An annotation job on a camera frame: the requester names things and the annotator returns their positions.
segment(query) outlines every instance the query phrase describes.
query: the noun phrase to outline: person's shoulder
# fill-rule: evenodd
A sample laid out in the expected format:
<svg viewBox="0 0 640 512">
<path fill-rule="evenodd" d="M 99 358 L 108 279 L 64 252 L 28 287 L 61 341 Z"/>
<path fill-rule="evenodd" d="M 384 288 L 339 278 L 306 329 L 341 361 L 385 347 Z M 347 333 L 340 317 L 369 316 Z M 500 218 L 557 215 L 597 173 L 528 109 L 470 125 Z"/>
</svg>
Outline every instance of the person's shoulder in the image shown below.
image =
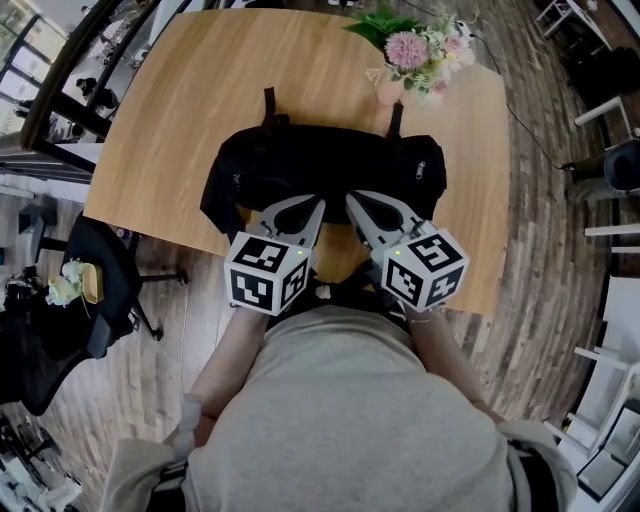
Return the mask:
<svg viewBox="0 0 640 512">
<path fill-rule="evenodd" d="M 172 446 L 141 439 L 123 439 L 109 469 L 100 506 L 101 512 L 145 510 L 149 493 L 160 472 L 174 462 Z"/>
<path fill-rule="evenodd" d="M 498 423 L 497 429 L 509 443 L 507 462 L 516 497 L 520 501 L 530 500 L 531 510 L 536 512 L 541 508 L 548 509 L 540 499 L 552 497 L 551 491 L 555 490 L 556 506 L 553 509 L 568 510 L 575 499 L 578 481 L 549 429 L 539 421 L 527 420 Z"/>
</svg>

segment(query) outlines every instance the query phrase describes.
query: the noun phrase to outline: black bag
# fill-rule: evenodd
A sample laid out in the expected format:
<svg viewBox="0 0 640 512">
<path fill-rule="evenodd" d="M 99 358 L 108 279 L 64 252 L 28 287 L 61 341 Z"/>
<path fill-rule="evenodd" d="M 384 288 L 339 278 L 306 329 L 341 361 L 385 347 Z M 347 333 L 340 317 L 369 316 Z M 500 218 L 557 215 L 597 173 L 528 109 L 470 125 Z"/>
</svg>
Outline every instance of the black bag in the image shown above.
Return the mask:
<svg viewBox="0 0 640 512">
<path fill-rule="evenodd" d="M 275 114 L 273 88 L 262 126 L 227 139 L 202 194 L 200 209 L 233 239 L 245 224 L 236 205 L 262 211 L 302 194 L 327 202 L 324 221 L 348 224 L 345 195 L 371 190 L 407 203 L 432 219 L 447 187 L 442 149 L 428 135 L 400 138 L 402 105 L 396 104 L 387 138 L 326 126 L 291 125 Z"/>
</svg>

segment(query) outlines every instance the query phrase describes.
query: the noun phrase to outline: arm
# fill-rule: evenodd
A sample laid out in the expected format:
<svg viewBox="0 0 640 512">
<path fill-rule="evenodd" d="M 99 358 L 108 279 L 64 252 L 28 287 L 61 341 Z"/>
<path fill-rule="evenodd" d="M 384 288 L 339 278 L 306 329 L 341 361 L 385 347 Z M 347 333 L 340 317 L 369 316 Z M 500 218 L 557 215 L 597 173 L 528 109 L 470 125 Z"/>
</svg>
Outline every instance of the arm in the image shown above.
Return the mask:
<svg viewBox="0 0 640 512">
<path fill-rule="evenodd" d="M 244 386 L 260 351 L 269 316 L 250 309 L 235 311 L 220 343 L 198 375 L 191 393 L 202 400 L 202 416 L 194 431 L 203 446 L 224 408 Z M 171 444 L 175 432 L 165 443 Z"/>
<path fill-rule="evenodd" d="M 426 370 L 448 380 L 471 405 L 496 423 L 504 421 L 485 403 L 480 381 L 456 343 L 447 320 L 431 311 L 416 313 L 411 308 L 406 308 L 406 314 L 416 352 Z"/>
</svg>

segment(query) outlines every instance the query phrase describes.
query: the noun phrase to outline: cable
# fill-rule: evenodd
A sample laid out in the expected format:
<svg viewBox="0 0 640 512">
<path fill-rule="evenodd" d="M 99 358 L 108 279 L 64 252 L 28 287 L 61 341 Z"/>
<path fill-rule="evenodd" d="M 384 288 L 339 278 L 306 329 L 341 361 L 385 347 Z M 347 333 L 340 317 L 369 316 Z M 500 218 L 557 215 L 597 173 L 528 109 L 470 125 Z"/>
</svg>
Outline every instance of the cable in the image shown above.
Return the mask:
<svg viewBox="0 0 640 512">
<path fill-rule="evenodd" d="M 487 52 L 489 53 L 489 56 L 491 57 L 491 60 L 493 60 L 493 65 L 496 67 L 496 71 L 498 72 L 498 74 L 500 76 L 502 76 L 502 73 L 500 72 L 500 67 L 498 66 L 498 61 L 496 61 L 496 58 L 493 56 L 493 53 L 491 53 L 491 50 L 489 49 L 489 45 L 487 44 L 487 42 L 482 39 L 480 36 L 477 36 L 476 34 L 471 34 L 471 37 L 475 37 L 477 40 L 481 41 L 482 44 L 484 44 L 484 47 L 487 49 Z M 562 167 L 558 167 L 553 160 L 551 160 L 551 158 L 549 157 L 549 155 L 547 155 L 547 152 L 544 150 L 544 148 L 542 147 L 542 144 L 540 143 L 540 141 L 536 138 L 536 136 L 533 134 L 533 132 L 527 127 L 526 124 L 524 124 L 522 121 L 520 121 L 520 119 L 518 119 L 518 116 L 515 114 L 515 112 L 511 109 L 511 105 L 509 105 L 509 102 L 507 101 L 507 109 L 509 109 L 509 112 L 511 113 L 511 115 L 513 116 L 513 118 L 518 121 L 518 123 L 520 124 L 520 126 L 522 126 L 529 135 L 531 135 L 531 138 L 533 139 L 533 142 L 536 143 L 536 146 L 538 146 L 538 149 L 540 150 L 540 152 L 544 155 L 544 157 L 549 161 L 549 163 L 555 167 L 556 169 L 559 170 L 564 170 Z"/>
<path fill-rule="evenodd" d="M 422 11 L 430 16 L 437 16 L 437 14 L 433 11 L 430 11 L 429 9 L 424 9 L 422 7 L 418 7 L 415 4 L 412 4 L 411 2 L 407 1 L 407 0 L 402 0 L 405 4 L 410 5 L 411 7 L 413 7 L 414 9 L 418 9 L 419 11 Z"/>
<path fill-rule="evenodd" d="M 458 23 L 466 23 L 467 25 L 473 25 L 478 18 L 480 17 L 480 6 L 478 5 L 478 0 L 476 0 L 476 14 L 473 17 L 473 21 L 465 21 L 465 20 L 456 20 Z"/>
<path fill-rule="evenodd" d="M 401 0 L 402 2 L 404 2 L 407 5 L 410 5 L 411 7 L 413 7 L 414 9 L 418 9 L 419 11 L 424 12 L 425 14 L 428 14 L 429 16 L 438 16 L 438 13 L 431 11 L 429 9 L 425 9 L 423 7 L 418 7 L 415 4 L 412 4 L 411 2 L 409 2 L 408 0 Z M 478 21 L 478 18 L 480 17 L 480 6 L 478 5 L 478 0 L 476 0 L 476 14 L 473 17 L 473 21 L 465 21 L 465 20 L 456 20 L 460 23 L 466 23 L 467 25 L 473 25 L 476 21 Z"/>
</svg>

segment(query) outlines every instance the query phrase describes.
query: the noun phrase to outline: chair armrest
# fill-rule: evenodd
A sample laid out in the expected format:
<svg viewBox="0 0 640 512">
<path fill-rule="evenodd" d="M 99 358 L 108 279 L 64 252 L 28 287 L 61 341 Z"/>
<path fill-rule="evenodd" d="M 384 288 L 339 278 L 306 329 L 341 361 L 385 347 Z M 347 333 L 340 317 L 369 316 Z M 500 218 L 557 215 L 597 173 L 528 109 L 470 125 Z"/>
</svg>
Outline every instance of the chair armrest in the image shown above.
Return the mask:
<svg viewBox="0 0 640 512">
<path fill-rule="evenodd" d="M 107 354 L 107 349 L 115 341 L 114 330 L 107 322 L 107 319 L 102 316 L 102 313 L 98 314 L 95 323 L 93 324 L 93 330 L 87 343 L 87 352 L 91 354 L 91 357 L 95 359 L 101 359 Z"/>
</svg>

